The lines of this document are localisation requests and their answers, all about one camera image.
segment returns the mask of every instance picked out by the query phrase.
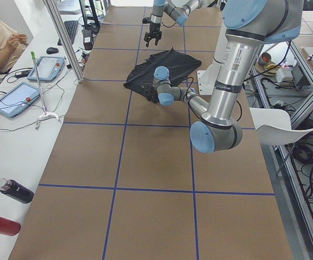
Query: white table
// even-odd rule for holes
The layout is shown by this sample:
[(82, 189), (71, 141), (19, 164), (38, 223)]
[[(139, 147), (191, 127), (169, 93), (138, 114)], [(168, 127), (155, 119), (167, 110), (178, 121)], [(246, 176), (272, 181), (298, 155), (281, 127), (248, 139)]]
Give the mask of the white table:
[[(78, 20), (80, 15), (64, 15), (63, 20)], [(51, 56), (64, 56), (65, 51), (62, 46), (57, 46), (58, 35), (52, 24), (52, 20), (44, 22), (39, 33), (32, 40), (23, 55), (19, 58), (12, 70), (33, 67), (31, 59), (31, 51), (35, 52), (36, 57), (50, 56), (46, 54), (48, 47), (57, 47), (59, 53)], [(79, 50), (82, 45), (81, 28), (78, 27), (78, 33), (73, 44), (74, 51)], [(80, 58), (82, 50), (76, 53), (78, 59)], [(54, 84), (58, 79), (63, 77), (67, 71), (64, 66), (60, 75), (51, 83)], [(0, 91), (7, 92), (11, 90), (20, 82), (28, 82), (24, 77), (14, 83), (7, 83), (4, 80), (0, 85)], [(69, 104), (74, 95), (77, 80), (73, 71), (70, 71), (66, 77), (59, 83), (60, 87), (65, 91), (60, 105), (55, 113), (59, 116), (65, 115)], [(43, 91), (45, 92), (48, 83), (42, 83)], [(53, 111), (58, 104), (63, 91), (55, 86), (51, 90), (44, 93), (44, 100), (48, 111)], [(38, 99), (34, 105), (42, 106), (41, 100)], [(15, 129), (25, 126), (37, 120), (43, 113), (40, 107), (27, 108), (21, 115), (14, 119), (8, 119), (0, 115), (0, 128)], [(39, 180), (42, 176), (43, 170), (46, 166), (50, 153), (52, 151), (54, 142), (60, 131), (62, 123), (55, 118), (41, 122), (40, 128), (35, 129), (35, 124), (14, 132), (0, 130), (0, 178), (14, 179), (30, 190), (36, 192)], [(30, 204), (22, 204), (0, 193), (0, 216), (23, 223)], [(17, 235), (13, 237), (0, 235), (0, 260), (8, 259), (13, 246), (16, 242)]]

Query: person's hand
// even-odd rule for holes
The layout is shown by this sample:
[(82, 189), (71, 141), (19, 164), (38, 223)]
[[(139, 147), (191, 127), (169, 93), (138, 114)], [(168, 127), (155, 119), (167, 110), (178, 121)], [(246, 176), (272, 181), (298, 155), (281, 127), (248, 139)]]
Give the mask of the person's hand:
[(11, 53), (19, 46), (19, 39), (17, 37), (10, 37), (7, 40), (7, 43), (5, 45), (5, 49), (10, 51)]
[(14, 34), (14, 37), (16, 37), (19, 42), (21, 42), (22, 44), (26, 44), (27, 43), (27, 35), (26, 34)]

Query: bottle cap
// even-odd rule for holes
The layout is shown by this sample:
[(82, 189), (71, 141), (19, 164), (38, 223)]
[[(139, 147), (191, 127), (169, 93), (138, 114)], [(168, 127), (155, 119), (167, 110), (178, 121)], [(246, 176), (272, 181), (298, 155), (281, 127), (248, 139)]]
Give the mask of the bottle cap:
[(5, 178), (0, 179), (0, 190), (7, 185), (8, 181)]

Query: computer mouse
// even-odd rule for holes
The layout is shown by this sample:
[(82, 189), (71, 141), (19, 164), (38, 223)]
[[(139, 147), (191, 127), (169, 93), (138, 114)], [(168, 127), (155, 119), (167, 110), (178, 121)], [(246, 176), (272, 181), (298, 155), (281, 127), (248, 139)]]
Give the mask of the computer mouse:
[(49, 47), (47, 49), (47, 54), (53, 54), (53, 53), (58, 53), (58, 52), (59, 52), (59, 49), (55, 47)]

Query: keyboard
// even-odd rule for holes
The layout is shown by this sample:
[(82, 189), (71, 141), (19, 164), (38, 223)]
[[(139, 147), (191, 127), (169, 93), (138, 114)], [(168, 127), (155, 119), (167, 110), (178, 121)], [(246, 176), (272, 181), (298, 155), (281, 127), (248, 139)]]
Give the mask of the keyboard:
[(64, 24), (68, 32), (69, 39), (71, 40), (71, 43), (73, 44), (75, 36), (76, 36), (76, 31), (78, 29), (78, 21), (77, 20), (65, 21)]

